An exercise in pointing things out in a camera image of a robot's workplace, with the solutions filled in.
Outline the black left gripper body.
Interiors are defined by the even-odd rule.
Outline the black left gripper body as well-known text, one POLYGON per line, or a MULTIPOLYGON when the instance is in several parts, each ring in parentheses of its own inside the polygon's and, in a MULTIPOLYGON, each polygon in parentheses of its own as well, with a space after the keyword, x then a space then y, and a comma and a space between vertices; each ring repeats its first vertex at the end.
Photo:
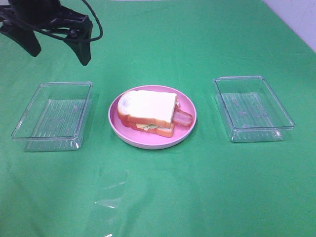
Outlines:
POLYGON ((62 41, 92 41, 88 15, 63 6, 59 0, 10 0, 0 17, 25 30, 62 41))

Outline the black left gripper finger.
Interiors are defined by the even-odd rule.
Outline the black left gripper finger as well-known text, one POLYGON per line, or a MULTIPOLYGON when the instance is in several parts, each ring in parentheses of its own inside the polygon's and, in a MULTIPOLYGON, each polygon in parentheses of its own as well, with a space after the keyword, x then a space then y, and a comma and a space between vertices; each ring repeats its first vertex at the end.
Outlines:
POLYGON ((41 52, 41 46, 32 30, 3 24, 0 33, 15 41, 33 57, 37 57, 41 52))
POLYGON ((64 43, 72 49, 83 66, 88 65, 91 60, 90 42, 80 39, 64 39, 64 43))

